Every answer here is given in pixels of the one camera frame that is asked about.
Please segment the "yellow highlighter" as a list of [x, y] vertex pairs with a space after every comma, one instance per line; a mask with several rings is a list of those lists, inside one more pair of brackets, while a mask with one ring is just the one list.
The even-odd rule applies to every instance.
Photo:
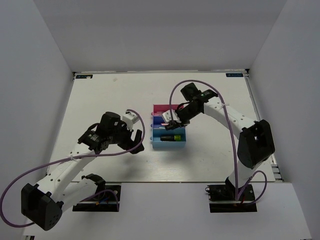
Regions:
[[182, 137], [180, 135], [162, 135], [160, 140], [163, 142], [180, 142]]

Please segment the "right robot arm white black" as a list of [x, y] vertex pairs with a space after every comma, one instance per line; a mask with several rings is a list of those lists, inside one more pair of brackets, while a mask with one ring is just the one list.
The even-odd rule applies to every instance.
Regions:
[[187, 101], [183, 108], [169, 108], [162, 114], [166, 130], [183, 128], [191, 119], [204, 114], [218, 121], [229, 130], [234, 169], [226, 178], [226, 195], [236, 200], [243, 195], [245, 187], [255, 176], [258, 167], [275, 152], [270, 124], [253, 120], [229, 106], [221, 93], [209, 86], [201, 91], [196, 87], [198, 80], [182, 81], [181, 93]]

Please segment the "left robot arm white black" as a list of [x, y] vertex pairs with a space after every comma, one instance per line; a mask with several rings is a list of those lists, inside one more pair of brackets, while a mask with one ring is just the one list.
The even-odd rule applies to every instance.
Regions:
[[105, 112], [99, 123], [88, 127], [70, 152], [68, 160], [59, 163], [47, 176], [21, 190], [21, 213], [44, 231], [51, 230], [63, 212], [82, 200], [105, 196], [105, 180], [96, 174], [84, 175], [72, 185], [74, 178], [109, 145], [117, 145], [125, 153], [137, 154], [144, 150], [145, 130], [133, 126], [141, 120], [139, 114], [128, 109], [123, 116]]

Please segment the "pink bin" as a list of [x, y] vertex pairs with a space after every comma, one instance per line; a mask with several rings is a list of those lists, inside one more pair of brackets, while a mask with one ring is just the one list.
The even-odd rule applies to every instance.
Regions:
[[170, 109], [172, 109], [173, 111], [176, 110], [178, 107], [178, 104], [154, 104], [153, 105], [153, 110], [151, 115], [153, 117], [161, 117], [163, 115], [163, 113], [169, 111]]

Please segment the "light blue bin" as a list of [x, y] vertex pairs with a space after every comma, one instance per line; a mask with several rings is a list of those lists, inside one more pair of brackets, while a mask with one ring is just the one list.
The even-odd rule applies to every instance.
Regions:
[[[181, 141], [161, 141], [161, 136], [168, 135], [180, 135]], [[187, 142], [186, 138], [186, 129], [177, 129], [177, 130], [152, 130], [150, 137], [151, 145], [154, 150], [168, 150], [168, 149], [180, 149], [184, 148]]]

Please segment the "dark blue bin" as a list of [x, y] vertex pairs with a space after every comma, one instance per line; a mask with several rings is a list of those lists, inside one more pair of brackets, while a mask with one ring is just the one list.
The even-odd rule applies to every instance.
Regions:
[[186, 129], [186, 127], [183, 126], [181, 123], [175, 122], [175, 121], [171, 121], [168, 125], [164, 126], [165, 129], [159, 129], [159, 126], [162, 126], [161, 123], [164, 123], [162, 116], [152, 117], [152, 123], [150, 127], [152, 130], [165, 130], [165, 131]]

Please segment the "right corner label sticker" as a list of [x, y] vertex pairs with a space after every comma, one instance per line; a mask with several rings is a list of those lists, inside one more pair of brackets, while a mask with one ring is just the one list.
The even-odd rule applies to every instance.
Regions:
[[225, 75], [227, 78], [243, 78], [244, 77], [242, 73], [235, 73], [235, 72], [226, 73]]

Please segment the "corner label sticker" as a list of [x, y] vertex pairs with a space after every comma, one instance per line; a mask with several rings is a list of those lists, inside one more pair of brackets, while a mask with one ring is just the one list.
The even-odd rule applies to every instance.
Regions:
[[77, 74], [75, 76], [76, 79], [92, 79], [93, 75], [92, 74]]
[[235, 73], [235, 72], [226, 73], [225, 75], [227, 78], [243, 78], [244, 77], [242, 73]]

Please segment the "left corner label sticker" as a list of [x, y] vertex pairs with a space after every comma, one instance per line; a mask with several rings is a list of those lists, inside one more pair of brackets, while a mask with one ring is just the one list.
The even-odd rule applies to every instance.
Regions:
[[77, 74], [75, 76], [76, 79], [92, 79], [93, 75], [92, 74]]

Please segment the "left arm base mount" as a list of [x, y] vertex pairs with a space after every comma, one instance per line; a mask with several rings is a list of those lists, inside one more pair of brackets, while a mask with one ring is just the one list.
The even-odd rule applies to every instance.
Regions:
[[121, 200], [121, 188], [120, 184], [106, 185], [106, 191], [98, 196], [90, 198], [87, 201], [83, 201], [72, 207], [73, 212], [93, 212], [93, 213], [107, 213], [118, 212]]

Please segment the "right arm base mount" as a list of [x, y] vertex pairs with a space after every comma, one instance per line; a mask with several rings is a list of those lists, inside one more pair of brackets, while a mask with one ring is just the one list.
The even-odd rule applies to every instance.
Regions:
[[257, 212], [254, 189], [251, 184], [244, 190], [244, 193], [236, 201], [230, 193], [227, 193], [223, 184], [208, 185], [205, 188], [208, 194], [210, 213], [255, 213]]

